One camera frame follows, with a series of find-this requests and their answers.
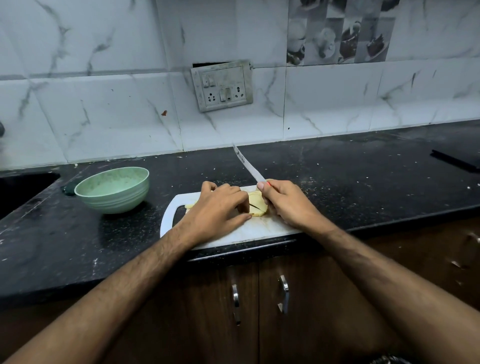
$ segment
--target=sink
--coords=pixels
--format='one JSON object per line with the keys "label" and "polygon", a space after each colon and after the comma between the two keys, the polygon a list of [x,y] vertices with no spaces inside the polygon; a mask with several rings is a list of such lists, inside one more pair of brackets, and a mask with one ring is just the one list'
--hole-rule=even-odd
{"label": "sink", "polygon": [[57,173],[36,173],[0,178],[0,219],[45,190],[59,177]]}

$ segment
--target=silver handle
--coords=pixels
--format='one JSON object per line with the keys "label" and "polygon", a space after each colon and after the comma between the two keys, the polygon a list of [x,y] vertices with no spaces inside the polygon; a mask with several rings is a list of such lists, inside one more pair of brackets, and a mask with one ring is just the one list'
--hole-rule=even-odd
{"label": "silver handle", "polygon": [[240,325],[240,301],[239,301],[239,292],[237,290],[237,285],[232,285],[233,292],[233,318],[235,319],[235,324]]}
{"label": "silver handle", "polygon": [[472,232],[467,237],[458,254],[458,259],[452,262],[459,268],[470,268],[480,250],[480,237]]}
{"label": "silver handle", "polygon": [[278,308],[280,309],[281,313],[286,314],[288,312],[288,299],[290,298],[288,283],[283,274],[280,276],[278,281],[280,282],[280,286],[282,287],[283,293],[285,294],[283,302],[278,304]]}

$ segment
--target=tiled wall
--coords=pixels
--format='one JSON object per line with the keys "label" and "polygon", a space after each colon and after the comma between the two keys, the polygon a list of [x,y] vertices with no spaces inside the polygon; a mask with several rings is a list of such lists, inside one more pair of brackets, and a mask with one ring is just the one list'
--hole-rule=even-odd
{"label": "tiled wall", "polygon": [[[0,169],[480,118],[478,1],[400,0],[385,61],[287,65],[305,2],[0,2]],[[192,63],[236,59],[254,103],[200,113]]]}

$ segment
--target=cutting board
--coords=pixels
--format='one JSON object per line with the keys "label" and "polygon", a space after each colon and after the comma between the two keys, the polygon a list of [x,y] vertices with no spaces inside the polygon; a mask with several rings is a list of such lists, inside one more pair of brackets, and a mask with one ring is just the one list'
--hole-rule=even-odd
{"label": "cutting board", "polygon": [[[256,187],[257,186],[245,186],[240,189],[246,192],[252,192],[255,191]],[[177,208],[187,204],[193,204],[198,201],[199,198],[200,192],[176,195],[163,215],[162,223],[160,225],[160,237],[165,235],[165,233],[172,228],[173,217],[175,216]],[[261,217],[253,217],[230,234],[212,242],[201,244],[194,249],[206,249],[222,245],[252,242],[255,240],[296,234],[298,232],[300,231],[284,223],[280,216],[265,214]]]}

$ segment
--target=black countertop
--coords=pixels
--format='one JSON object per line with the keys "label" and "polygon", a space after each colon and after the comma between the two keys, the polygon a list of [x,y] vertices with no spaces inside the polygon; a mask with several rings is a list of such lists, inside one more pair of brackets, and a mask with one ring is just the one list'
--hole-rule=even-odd
{"label": "black countertop", "polygon": [[[478,214],[480,174],[430,156],[433,148],[480,154],[480,121],[243,146],[267,178],[289,179],[340,227],[361,235],[372,227]],[[103,216],[60,187],[103,170],[150,170],[147,199],[120,216]],[[100,161],[49,170],[61,178],[0,220],[0,308],[85,293],[159,238],[162,215],[177,194],[202,181],[255,184],[232,148]],[[19,172],[3,172],[1,175]],[[189,252],[179,263],[226,265],[285,254],[308,245],[303,234]]]}

